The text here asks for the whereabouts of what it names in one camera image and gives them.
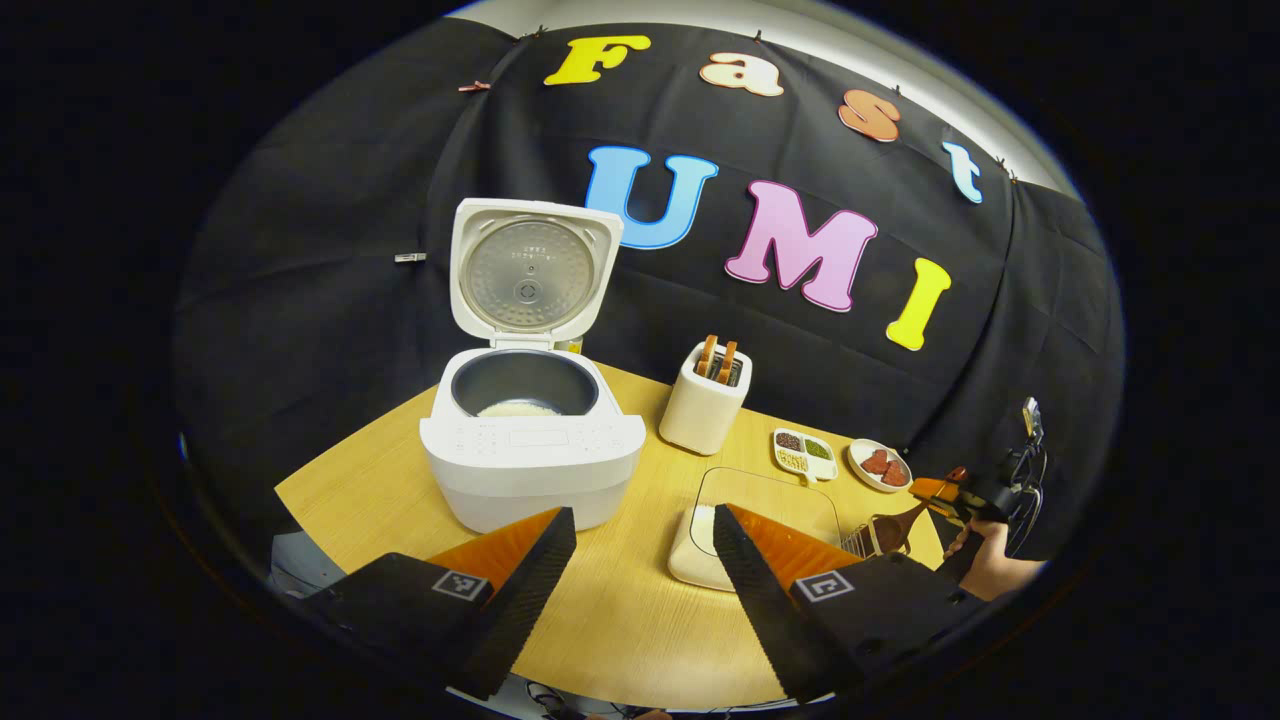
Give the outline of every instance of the black cloth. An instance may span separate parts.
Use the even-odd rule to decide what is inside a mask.
[[[596,82],[543,85],[570,40],[603,35],[645,35],[652,46]],[[701,81],[717,51],[769,60],[786,91],[762,97]],[[493,87],[458,92],[472,81]],[[851,88],[899,108],[897,141],[840,122]],[[943,141],[980,168],[982,204],[955,187]],[[977,143],[856,73],[749,37],[652,23],[515,41],[445,18],[353,68],[264,138],[210,211],[177,309],[179,410],[192,457],[229,512],[264,529],[287,523],[278,482],[435,384],[453,354],[484,345],[449,311],[458,202],[582,205],[588,152],[600,145],[653,158],[630,197],[640,222],[664,213],[668,156],[704,158],[719,173],[681,242],[620,250],[589,357],[669,383],[708,333],[736,340],[754,363],[746,407],[909,447],[913,470],[934,477],[992,466],[1020,442],[1018,410],[1034,395],[1052,474],[1023,555],[1062,542],[1101,470],[1124,359],[1119,292],[1087,209],[1009,182]],[[724,272],[746,238],[756,179],[794,188],[810,232],[840,210],[877,224],[849,313],[809,302],[800,284],[782,291],[776,274],[751,284]],[[390,260],[415,251],[428,260]],[[911,352],[884,333],[916,258],[952,284]]]

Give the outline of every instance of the rice cooker lid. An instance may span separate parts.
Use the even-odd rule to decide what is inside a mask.
[[[621,219],[614,233],[602,218],[590,222],[596,211],[543,202],[527,205],[544,208],[511,205],[509,211],[472,218],[461,233],[456,228],[454,316],[471,334],[490,338],[518,336],[550,343],[582,334],[604,299]],[[545,206],[588,217],[566,217]],[[457,295],[470,318],[458,318]]]

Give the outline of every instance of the yellow letter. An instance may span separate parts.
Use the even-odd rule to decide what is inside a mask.
[[[608,47],[609,45],[622,45],[623,47]],[[644,50],[649,47],[649,38],[643,35],[616,35],[611,37],[579,37],[570,40],[568,58],[556,74],[547,76],[543,85],[570,85],[575,82],[595,82],[600,79],[600,73],[595,72],[595,64],[602,68],[616,68],[627,56],[627,47]]]
[[[938,304],[942,291],[951,287],[951,275],[924,258],[915,259],[915,287],[911,288],[911,297],[902,307],[902,315],[888,324],[884,334],[890,340],[908,350],[924,347],[924,325],[933,315],[933,306]]]
[[[778,67],[768,60],[739,55],[737,53],[713,53],[710,65],[698,72],[703,79],[721,87],[745,87],[748,92],[773,97],[782,95],[778,85]],[[727,65],[723,63],[742,63]]]

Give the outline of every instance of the rice cooker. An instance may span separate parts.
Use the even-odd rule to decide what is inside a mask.
[[[622,228],[570,205],[458,205],[449,302],[489,347],[449,360],[419,432],[445,502],[477,533],[561,506],[584,530],[622,502],[644,419],[622,413],[594,363],[556,350],[595,322]]]

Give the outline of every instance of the small plate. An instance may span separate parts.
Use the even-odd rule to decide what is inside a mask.
[[[881,475],[874,475],[863,469],[863,462],[867,461],[877,450],[883,450],[888,452],[890,460],[897,460],[899,465],[902,466],[902,474],[906,475],[906,484],[902,487],[895,487],[881,480]],[[852,465],[854,474],[858,475],[860,480],[869,484],[870,487],[882,492],[902,492],[904,489],[911,487],[915,482],[915,477],[911,475],[911,468],[893,451],[892,447],[886,447],[873,439],[859,438],[849,445],[847,450],[849,464]]]

